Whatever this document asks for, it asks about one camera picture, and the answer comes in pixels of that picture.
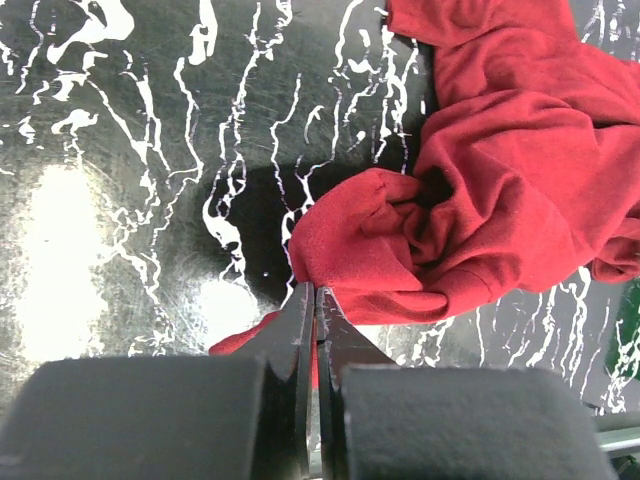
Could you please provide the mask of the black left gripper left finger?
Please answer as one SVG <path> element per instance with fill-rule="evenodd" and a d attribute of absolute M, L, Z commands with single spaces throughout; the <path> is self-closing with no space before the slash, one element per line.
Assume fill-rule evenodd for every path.
<path fill-rule="evenodd" d="M 1 425 L 5 479 L 306 479 L 314 289 L 237 351 L 49 362 Z"/>

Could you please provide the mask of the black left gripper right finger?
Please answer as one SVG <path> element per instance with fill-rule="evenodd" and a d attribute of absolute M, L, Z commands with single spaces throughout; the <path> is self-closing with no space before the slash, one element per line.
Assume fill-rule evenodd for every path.
<path fill-rule="evenodd" d="M 594 423 L 540 369 L 402 368 L 316 295 L 327 479 L 611 479 Z"/>

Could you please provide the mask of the dark red t shirt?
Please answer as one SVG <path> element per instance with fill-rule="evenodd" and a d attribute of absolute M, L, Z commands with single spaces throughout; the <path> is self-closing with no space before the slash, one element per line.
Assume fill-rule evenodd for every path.
<path fill-rule="evenodd" d="M 639 66 L 580 41 L 565 1 L 392 1 L 432 46 L 438 110 L 410 174 L 334 187 L 288 245 L 357 325 L 432 323 L 588 266 L 639 274 Z"/>

